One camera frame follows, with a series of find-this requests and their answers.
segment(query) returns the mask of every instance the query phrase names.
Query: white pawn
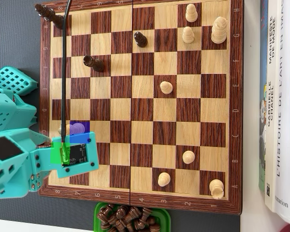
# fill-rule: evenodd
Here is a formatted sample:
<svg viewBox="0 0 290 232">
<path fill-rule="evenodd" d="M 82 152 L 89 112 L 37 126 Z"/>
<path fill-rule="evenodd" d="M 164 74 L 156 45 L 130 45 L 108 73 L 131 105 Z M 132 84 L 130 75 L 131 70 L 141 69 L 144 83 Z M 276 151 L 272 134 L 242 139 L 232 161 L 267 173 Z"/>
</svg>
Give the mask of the white pawn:
<svg viewBox="0 0 290 232">
<path fill-rule="evenodd" d="M 194 41 L 194 33 L 191 27 L 185 27 L 183 30 L 183 41 L 187 44 Z"/>
<path fill-rule="evenodd" d="M 196 21 L 198 18 L 198 12 L 197 9 L 195 8 L 195 5 L 193 4 L 188 4 L 186 8 L 186 20 L 190 23 L 193 23 Z"/>
</svg>

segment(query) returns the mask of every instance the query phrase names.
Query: teal plastic part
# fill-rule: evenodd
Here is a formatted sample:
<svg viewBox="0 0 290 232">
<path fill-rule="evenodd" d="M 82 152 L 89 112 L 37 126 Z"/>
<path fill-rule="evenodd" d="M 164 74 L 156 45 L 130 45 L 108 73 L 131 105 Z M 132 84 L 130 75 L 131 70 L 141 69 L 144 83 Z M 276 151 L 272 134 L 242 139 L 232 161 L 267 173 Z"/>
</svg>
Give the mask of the teal plastic part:
<svg viewBox="0 0 290 232">
<path fill-rule="evenodd" d="M 98 213 L 100 212 L 100 209 L 104 206 L 107 206 L 108 203 L 105 202 L 99 202 L 94 211 L 93 215 L 93 231 L 94 232 L 105 232 L 106 230 L 101 229 L 101 221 L 97 218 Z M 114 206 L 114 211 L 119 209 L 121 205 L 116 204 Z M 160 225 L 160 232 L 171 232 L 171 217 L 165 209 L 159 209 L 159 208 L 151 208 L 153 211 L 151 213 L 151 216 L 154 216 L 156 219 L 156 223 Z"/>
<path fill-rule="evenodd" d="M 14 94 L 14 101 L 0 93 L 0 131 L 28 128 L 37 122 L 37 109 Z"/>
<path fill-rule="evenodd" d="M 0 88 L 12 90 L 24 96 L 38 87 L 38 83 L 17 68 L 5 66 L 0 69 Z"/>
<path fill-rule="evenodd" d="M 71 164 L 69 172 L 62 163 L 52 163 L 51 156 L 59 156 L 57 148 L 36 148 L 44 142 L 50 142 L 50 138 L 31 131 L 28 128 L 6 130 L 0 132 L 0 138 L 8 140 L 5 146 L 14 144 L 20 149 L 16 154 L 7 159 L 0 158 L 0 199 L 20 198 L 27 195 L 29 191 L 38 191 L 43 185 L 51 170 L 56 170 L 59 178 L 71 175 L 87 173 L 99 168 L 95 133 L 88 133 L 90 141 L 85 143 L 87 160 L 79 164 Z"/>
</svg>

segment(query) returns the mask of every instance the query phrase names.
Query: chessboard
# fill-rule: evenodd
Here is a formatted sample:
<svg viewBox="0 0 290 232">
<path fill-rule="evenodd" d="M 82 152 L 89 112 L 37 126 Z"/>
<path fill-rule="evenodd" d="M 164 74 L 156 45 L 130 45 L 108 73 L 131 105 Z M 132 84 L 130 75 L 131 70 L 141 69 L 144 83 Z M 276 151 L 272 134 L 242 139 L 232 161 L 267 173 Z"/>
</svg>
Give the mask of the chessboard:
<svg viewBox="0 0 290 232">
<path fill-rule="evenodd" d="M 198 18 L 188 22 L 186 6 Z M 63 15 L 66 1 L 45 5 Z M 59 179 L 40 195 L 229 214 L 242 212 L 243 0 L 73 1 L 67 24 L 67 123 L 96 134 L 99 169 Z M 217 17 L 227 39 L 211 40 Z M 189 26 L 192 43 L 182 33 Z M 133 35 L 141 32 L 147 45 Z M 83 64 L 104 62 L 103 72 Z M 62 31 L 41 18 L 40 133 L 58 137 Z M 161 82 L 172 84 L 170 94 Z M 183 153 L 192 151 L 192 163 Z M 158 184 L 161 173 L 171 180 Z M 216 200 L 209 184 L 223 183 Z"/>
</svg>

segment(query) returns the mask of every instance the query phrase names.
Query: chess piece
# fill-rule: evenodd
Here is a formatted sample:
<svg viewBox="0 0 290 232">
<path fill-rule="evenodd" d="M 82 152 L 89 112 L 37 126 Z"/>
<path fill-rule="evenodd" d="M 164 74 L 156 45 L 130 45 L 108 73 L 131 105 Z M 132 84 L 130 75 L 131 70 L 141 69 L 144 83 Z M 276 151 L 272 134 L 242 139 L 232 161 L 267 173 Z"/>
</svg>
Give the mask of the chess piece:
<svg viewBox="0 0 290 232">
<path fill-rule="evenodd" d="M 190 23 L 195 22 L 198 18 L 198 12 L 194 4 L 188 4 L 186 8 L 186 20 Z"/>
<path fill-rule="evenodd" d="M 220 180 L 212 180 L 209 184 L 209 190 L 214 199 L 221 199 L 224 195 L 223 192 L 223 183 Z"/>
<path fill-rule="evenodd" d="M 47 22 L 53 22 L 55 27 L 62 29 L 63 16 L 56 15 L 55 11 L 48 6 L 35 4 L 35 10 L 39 13 L 40 17 L 44 17 Z"/>
<path fill-rule="evenodd" d="M 104 70 L 104 62 L 102 60 L 95 59 L 88 55 L 84 57 L 84 64 L 87 67 L 93 68 L 93 70 L 96 72 L 102 72 Z"/>
<path fill-rule="evenodd" d="M 194 41 L 194 33 L 191 27 L 185 27 L 183 30 L 183 41 L 187 44 L 190 44 Z"/>
<path fill-rule="evenodd" d="M 154 224 L 154 225 L 149 226 L 149 231 L 150 232 L 160 232 L 160 225 Z"/>
<path fill-rule="evenodd" d="M 161 91 L 164 93 L 164 94 L 169 94 L 173 91 L 173 86 L 170 82 L 167 82 L 167 81 L 162 81 L 160 83 L 160 88 L 161 88 Z"/>
<path fill-rule="evenodd" d="M 122 205 L 118 210 L 117 210 L 117 213 L 116 213 L 116 217 L 118 219 L 122 219 L 126 214 L 127 212 L 129 211 L 129 208 L 125 205 Z"/>
<path fill-rule="evenodd" d="M 139 47 L 145 47 L 147 45 L 147 38 L 139 31 L 134 34 L 134 39 Z"/>
<path fill-rule="evenodd" d="M 169 184 L 171 181 L 171 177 L 168 173 L 161 173 L 158 177 L 158 185 L 163 187 Z"/>
<path fill-rule="evenodd" d="M 195 154 L 192 151 L 185 151 L 183 154 L 183 162 L 186 164 L 190 164 L 194 161 Z"/>
<path fill-rule="evenodd" d="M 212 27 L 211 39 L 216 44 L 223 43 L 227 38 L 228 21 L 223 17 L 218 17 Z"/>
</svg>

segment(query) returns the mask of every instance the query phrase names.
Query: dark pawn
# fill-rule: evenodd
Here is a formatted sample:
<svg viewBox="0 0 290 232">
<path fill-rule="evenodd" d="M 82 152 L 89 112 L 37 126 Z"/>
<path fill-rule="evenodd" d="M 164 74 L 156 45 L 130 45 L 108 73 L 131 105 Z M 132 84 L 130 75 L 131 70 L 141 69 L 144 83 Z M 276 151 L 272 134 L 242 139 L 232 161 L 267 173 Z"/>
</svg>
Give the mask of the dark pawn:
<svg viewBox="0 0 290 232">
<path fill-rule="evenodd" d="M 145 47 L 147 45 L 147 38 L 139 31 L 134 34 L 134 39 L 139 47 Z"/>
<path fill-rule="evenodd" d="M 96 72 L 102 72 L 104 70 L 104 63 L 102 60 L 94 59 L 88 55 L 84 57 L 84 64 L 93 68 L 93 70 Z"/>
<path fill-rule="evenodd" d="M 56 15 L 53 9 L 45 5 L 36 4 L 34 7 L 40 17 L 44 17 L 47 22 L 53 22 L 57 28 L 62 29 L 63 16 Z"/>
</svg>

